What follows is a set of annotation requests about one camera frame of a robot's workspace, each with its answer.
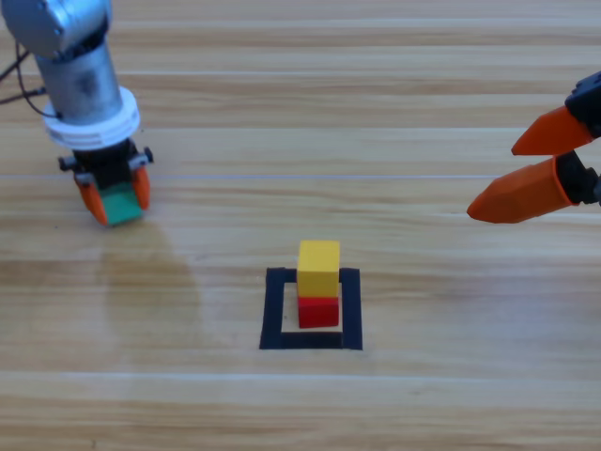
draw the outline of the wood grain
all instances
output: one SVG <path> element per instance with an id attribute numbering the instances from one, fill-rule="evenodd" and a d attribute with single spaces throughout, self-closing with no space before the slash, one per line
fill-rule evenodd
<path id="1" fill-rule="evenodd" d="M 0 449 L 601 449 L 598 206 L 466 214 L 598 70 L 598 2 L 115 10 L 144 221 L 97 226 L 40 117 L 0 108 Z M 258 349 L 265 270 L 303 239 L 362 270 L 363 352 Z"/>

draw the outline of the red block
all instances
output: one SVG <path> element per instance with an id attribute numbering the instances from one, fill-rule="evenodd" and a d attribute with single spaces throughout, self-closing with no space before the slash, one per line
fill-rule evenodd
<path id="1" fill-rule="evenodd" d="M 299 298 L 299 327 L 336 327 L 339 322 L 338 298 Z"/>

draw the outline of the black cable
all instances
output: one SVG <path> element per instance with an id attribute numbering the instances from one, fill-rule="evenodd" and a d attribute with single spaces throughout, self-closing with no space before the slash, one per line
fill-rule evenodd
<path id="1" fill-rule="evenodd" d="M 46 88 L 40 87 L 38 89 L 32 89 L 31 91 L 27 91 L 26 94 L 29 99 L 31 99 L 32 97 L 43 96 L 44 94 L 46 94 Z M 0 100 L 0 105 L 6 105 L 8 103 L 13 103 L 14 101 L 21 101 L 24 98 L 25 96 L 23 94 L 17 94 L 16 96 Z"/>
<path id="2" fill-rule="evenodd" d="M 17 55 L 17 61 L 19 61 L 21 59 L 21 46 L 19 45 L 19 41 L 16 40 L 15 41 L 15 53 Z M 40 111 L 36 105 L 34 105 L 30 100 L 29 100 L 29 96 L 27 95 L 27 91 L 25 91 L 25 86 L 23 84 L 23 75 L 21 74 L 21 63 L 19 63 L 17 65 L 17 76 L 19 78 L 19 87 L 21 88 L 21 92 L 23 94 L 23 98 L 27 101 L 27 103 L 29 103 L 29 106 L 31 106 L 31 108 L 38 113 L 41 116 L 44 117 L 50 117 L 50 118 L 61 118 L 60 115 L 47 115 L 46 113 L 44 113 L 43 111 Z"/>
<path id="3" fill-rule="evenodd" d="M 24 62 L 25 59 L 27 59 L 27 57 L 30 55 L 29 51 L 26 51 L 24 54 L 22 54 L 20 57 L 17 58 L 17 60 L 12 63 L 10 66 L 7 67 L 7 69 L 2 72 L 2 75 L 0 75 L 0 83 L 7 78 L 11 72 L 13 72 L 15 69 L 17 69 L 18 67 L 21 66 L 21 63 Z"/>

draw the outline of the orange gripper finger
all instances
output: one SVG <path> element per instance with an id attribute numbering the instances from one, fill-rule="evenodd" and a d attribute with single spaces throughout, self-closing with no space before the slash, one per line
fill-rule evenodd
<path id="1" fill-rule="evenodd" d="M 100 193 L 96 189 L 96 186 L 93 184 L 84 186 L 80 183 L 77 183 L 77 186 L 79 187 L 79 191 L 87 209 L 100 224 L 106 226 L 109 221 L 106 217 L 104 205 L 102 204 L 102 198 L 100 197 Z"/>
<path id="2" fill-rule="evenodd" d="M 578 122 L 562 106 L 534 121 L 512 148 L 514 155 L 562 155 L 589 144 L 593 137 L 586 125 Z"/>
<path id="3" fill-rule="evenodd" d="M 468 208 L 468 215 L 494 224 L 521 223 L 575 206 L 557 176 L 557 157 L 495 179 Z"/>
<path id="4" fill-rule="evenodd" d="M 150 204 L 150 181 L 148 173 L 144 166 L 140 167 L 133 174 L 133 190 L 138 198 L 138 203 L 142 210 L 147 210 Z"/>

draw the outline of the yellow block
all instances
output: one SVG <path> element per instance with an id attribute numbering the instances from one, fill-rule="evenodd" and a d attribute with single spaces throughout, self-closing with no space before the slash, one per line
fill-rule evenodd
<path id="1" fill-rule="evenodd" d="M 301 298 L 338 296 L 340 243 L 302 241 L 297 268 L 297 291 Z"/>

